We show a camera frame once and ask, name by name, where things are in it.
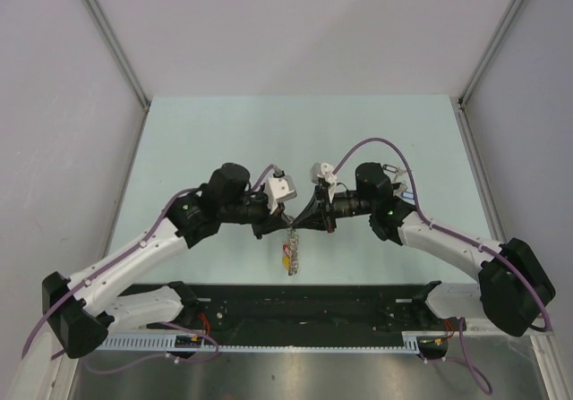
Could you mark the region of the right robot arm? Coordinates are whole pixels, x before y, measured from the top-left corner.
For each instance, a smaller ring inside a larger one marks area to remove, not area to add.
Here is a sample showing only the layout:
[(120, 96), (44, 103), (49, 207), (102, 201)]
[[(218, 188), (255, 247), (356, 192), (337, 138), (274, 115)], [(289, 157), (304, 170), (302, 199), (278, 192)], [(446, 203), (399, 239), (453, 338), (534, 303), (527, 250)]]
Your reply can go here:
[(355, 169), (353, 190), (338, 192), (333, 168), (325, 163), (312, 167), (311, 178), (313, 196), (294, 228), (332, 233), (340, 218), (367, 216), (380, 240), (425, 251), (473, 278), (479, 286), (478, 316), (508, 335), (524, 335), (556, 295), (528, 243), (472, 238), (424, 221), (414, 204), (396, 195), (379, 163)]

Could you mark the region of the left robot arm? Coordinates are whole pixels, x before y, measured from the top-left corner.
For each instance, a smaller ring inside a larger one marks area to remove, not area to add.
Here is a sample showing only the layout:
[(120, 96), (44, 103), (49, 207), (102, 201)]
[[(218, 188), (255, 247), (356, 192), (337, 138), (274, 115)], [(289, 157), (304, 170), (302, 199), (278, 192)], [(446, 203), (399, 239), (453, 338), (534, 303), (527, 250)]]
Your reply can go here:
[(96, 350), (109, 335), (149, 324), (190, 327), (199, 300), (185, 283), (153, 291), (126, 289), (164, 260), (190, 250), (224, 224), (249, 225), (256, 238), (288, 227), (284, 203), (296, 195), (292, 178), (276, 169), (260, 189), (249, 171), (225, 163), (195, 189), (178, 192), (158, 219), (122, 249), (69, 277), (55, 272), (42, 282), (42, 321), (71, 359)]

